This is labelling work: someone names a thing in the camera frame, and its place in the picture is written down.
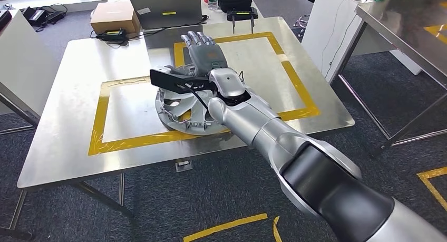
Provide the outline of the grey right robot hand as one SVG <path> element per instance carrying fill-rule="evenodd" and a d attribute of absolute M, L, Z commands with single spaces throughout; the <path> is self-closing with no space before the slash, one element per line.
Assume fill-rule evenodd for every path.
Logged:
<path fill-rule="evenodd" d="M 163 73 L 178 78 L 207 78 L 214 69 L 227 68 L 227 60 L 221 47 L 215 40 L 203 32 L 188 31 L 180 36 L 184 41 L 191 63 L 181 67 L 166 65 Z"/>

